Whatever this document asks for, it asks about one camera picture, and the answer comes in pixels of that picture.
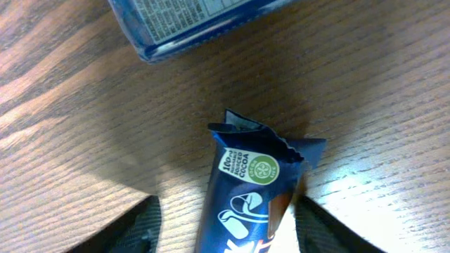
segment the green circular logo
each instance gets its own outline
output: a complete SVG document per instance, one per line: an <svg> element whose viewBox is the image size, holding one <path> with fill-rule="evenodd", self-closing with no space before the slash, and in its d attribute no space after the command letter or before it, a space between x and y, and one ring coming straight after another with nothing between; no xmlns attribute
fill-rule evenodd
<svg viewBox="0 0 450 253"><path fill-rule="evenodd" d="M280 168L276 160L268 155L260 155L250 162L248 175L258 184L270 184L278 177Z"/></svg>

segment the table surface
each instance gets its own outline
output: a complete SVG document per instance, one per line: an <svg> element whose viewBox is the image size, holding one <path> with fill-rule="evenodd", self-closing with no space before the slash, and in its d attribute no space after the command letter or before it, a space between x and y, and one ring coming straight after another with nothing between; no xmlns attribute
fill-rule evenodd
<svg viewBox="0 0 450 253"><path fill-rule="evenodd" d="M308 195L375 245L450 251L450 1L300 2L147 65L106 0L10 0L0 46L0 252L155 193L159 252L191 252L224 108L327 138Z"/></svg>

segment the candy bar wrapper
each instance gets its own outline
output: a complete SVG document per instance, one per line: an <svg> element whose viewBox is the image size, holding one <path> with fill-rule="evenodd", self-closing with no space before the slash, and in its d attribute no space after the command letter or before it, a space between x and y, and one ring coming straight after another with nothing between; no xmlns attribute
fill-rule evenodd
<svg viewBox="0 0 450 253"><path fill-rule="evenodd" d="M208 127L217 151L195 252L268 252L305 165L316 167L326 141L287 141L230 110Z"/></svg>

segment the blue wrapper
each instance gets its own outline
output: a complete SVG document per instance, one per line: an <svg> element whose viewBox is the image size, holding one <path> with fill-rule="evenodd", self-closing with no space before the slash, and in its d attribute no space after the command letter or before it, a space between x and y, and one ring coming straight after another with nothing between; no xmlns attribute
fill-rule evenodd
<svg viewBox="0 0 450 253"><path fill-rule="evenodd" d="M293 193L305 165L319 162L326 141L286 141L230 110L223 124L208 127L217 152L195 252L267 252L274 238L271 203Z"/></svg>
<svg viewBox="0 0 450 253"><path fill-rule="evenodd" d="M109 0L142 60L154 63L292 0Z"/></svg>

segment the nutrition label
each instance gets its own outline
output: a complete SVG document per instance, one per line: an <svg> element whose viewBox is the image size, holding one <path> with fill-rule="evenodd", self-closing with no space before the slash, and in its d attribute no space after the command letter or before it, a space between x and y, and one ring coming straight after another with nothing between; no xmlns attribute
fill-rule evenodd
<svg viewBox="0 0 450 253"><path fill-rule="evenodd" d="M171 39L250 0L134 0L155 42Z"/></svg>

